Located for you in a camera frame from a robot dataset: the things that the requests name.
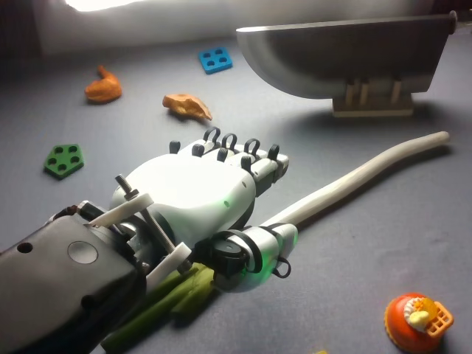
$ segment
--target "black plastic casing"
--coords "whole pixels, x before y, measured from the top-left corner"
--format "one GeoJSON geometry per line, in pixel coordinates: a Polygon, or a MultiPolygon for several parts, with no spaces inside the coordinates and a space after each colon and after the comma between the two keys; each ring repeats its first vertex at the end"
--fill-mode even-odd
{"type": "Polygon", "coordinates": [[[89,353],[145,288],[140,267],[58,218],[0,254],[0,353],[89,353]]]}

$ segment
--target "robotic forearm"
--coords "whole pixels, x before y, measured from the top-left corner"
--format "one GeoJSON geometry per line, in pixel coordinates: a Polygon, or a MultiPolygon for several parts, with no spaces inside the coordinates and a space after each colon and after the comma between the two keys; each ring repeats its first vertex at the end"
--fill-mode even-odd
{"type": "Polygon", "coordinates": [[[171,142],[170,154],[117,177],[109,211],[84,201],[1,254],[0,353],[92,351],[146,291],[190,262],[213,268],[226,292],[288,276],[290,265],[277,268],[288,264],[296,227],[245,227],[288,158],[277,145],[265,152],[256,139],[219,135],[210,129],[182,150],[171,142]]]}

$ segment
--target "gray tabletop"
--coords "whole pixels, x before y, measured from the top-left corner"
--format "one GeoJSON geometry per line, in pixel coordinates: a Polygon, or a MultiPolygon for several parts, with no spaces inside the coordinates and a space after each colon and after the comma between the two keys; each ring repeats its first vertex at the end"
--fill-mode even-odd
{"type": "Polygon", "coordinates": [[[309,223],[290,256],[292,274],[244,294],[224,294],[189,327],[170,323],[131,353],[399,353],[384,310],[405,292],[441,301],[454,315],[443,353],[472,353],[472,37],[449,38],[412,118],[334,119],[328,100],[304,100],[263,82],[234,41],[68,55],[2,65],[0,249],[84,199],[107,207],[114,176],[207,129],[167,114],[165,94],[190,93],[212,124],[256,137],[290,156],[285,177],[258,198],[258,225],[397,143],[437,131],[451,149],[390,169],[354,198],[309,223]],[[230,70],[206,75],[199,50],[226,46],[230,70]],[[83,89],[104,64],[123,96],[87,105],[83,89]],[[79,143],[85,167],[63,181],[42,172],[56,144],[79,143]]]}

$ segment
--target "blue square block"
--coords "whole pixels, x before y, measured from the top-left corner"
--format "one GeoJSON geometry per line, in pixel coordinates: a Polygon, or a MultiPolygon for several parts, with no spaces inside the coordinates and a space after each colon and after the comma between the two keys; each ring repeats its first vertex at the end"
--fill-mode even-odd
{"type": "Polygon", "coordinates": [[[233,62],[226,48],[213,48],[198,53],[201,65],[207,74],[220,72],[233,67],[233,62]]]}

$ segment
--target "green pentagon block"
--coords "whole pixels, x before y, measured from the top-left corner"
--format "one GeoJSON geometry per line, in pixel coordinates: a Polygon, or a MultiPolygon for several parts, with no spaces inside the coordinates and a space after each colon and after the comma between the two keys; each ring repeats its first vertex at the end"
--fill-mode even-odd
{"type": "Polygon", "coordinates": [[[44,162],[44,171],[57,179],[63,179],[82,166],[83,156],[78,144],[56,145],[44,162]]]}

